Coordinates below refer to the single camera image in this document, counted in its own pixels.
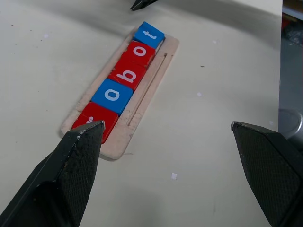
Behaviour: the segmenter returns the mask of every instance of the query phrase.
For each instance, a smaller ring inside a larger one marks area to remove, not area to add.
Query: table surface
[[[282,1],[131,5],[0,1],[0,212],[125,36],[147,21],[179,49],[125,155],[99,160],[81,226],[269,227],[230,125],[278,129]]]

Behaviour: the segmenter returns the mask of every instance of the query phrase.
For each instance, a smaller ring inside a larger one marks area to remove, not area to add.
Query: red letter block
[[[153,60],[156,50],[141,42],[131,41],[122,54],[121,59],[127,59],[135,64],[147,68]]]
[[[127,58],[121,57],[110,72],[108,79],[135,91],[145,72],[146,69],[144,67],[128,61]]]
[[[72,125],[72,129],[78,127],[79,125],[95,122],[95,121],[105,121],[105,130],[103,132],[102,143],[104,143],[110,132],[112,131],[114,125],[118,120],[118,114],[108,110],[104,107],[99,106],[96,103],[88,103],[84,108],[78,119]]]

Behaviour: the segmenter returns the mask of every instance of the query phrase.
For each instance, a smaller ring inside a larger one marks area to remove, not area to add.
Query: white paper scrap
[[[173,180],[176,180],[176,179],[177,179],[177,174],[172,173],[172,174],[171,174],[171,178],[172,178]]]

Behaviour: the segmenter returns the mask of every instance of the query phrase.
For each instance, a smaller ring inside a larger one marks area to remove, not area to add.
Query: white letter
[[[153,36],[149,32],[143,31],[143,33],[144,33],[144,35],[148,35],[152,39],[156,39],[157,38],[157,36]]]
[[[146,54],[146,49],[144,49],[143,47],[137,46],[134,48],[134,54],[142,57]]]
[[[89,120],[86,122],[86,124],[88,124],[88,123],[92,123],[92,122],[93,122],[93,120],[94,120],[94,117],[89,117]]]
[[[132,77],[131,77],[131,78],[128,78],[128,77],[126,76],[127,74],[131,74]],[[125,71],[123,72],[123,75],[117,74],[117,76],[118,76],[119,78],[125,79],[126,81],[131,82],[131,83],[133,83],[134,79],[136,79],[136,74],[135,74],[133,71],[130,71],[130,70],[125,70]]]
[[[111,96],[109,96],[108,94],[109,93],[115,93],[115,97],[111,97]],[[107,98],[108,100],[110,100],[110,101],[116,101],[119,97],[120,97],[120,94],[119,94],[119,92],[117,92],[117,91],[115,91],[115,90],[113,90],[113,89],[109,89],[109,90],[107,90],[106,92],[105,92],[105,94],[104,94],[104,96],[105,96],[105,98]]]

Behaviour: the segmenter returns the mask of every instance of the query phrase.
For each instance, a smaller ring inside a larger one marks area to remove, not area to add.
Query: wooden tray
[[[127,49],[136,31],[137,28],[130,32],[128,37],[123,41],[113,57],[101,71],[100,75],[91,84],[82,99],[66,118],[61,126],[63,134],[71,129],[73,123],[77,120],[82,110],[90,102],[102,82],[107,78],[115,64],[119,61],[122,53]],[[147,109],[148,104],[155,94],[178,45],[178,39],[170,35],[165,35],[165,40],[157,49],[157,54],[139,83],[138,88],[135,90],[133,96],[119,117],[106,142],[102,144],[100,154],[110,159],[119,159],[123,155],[134,131]]]

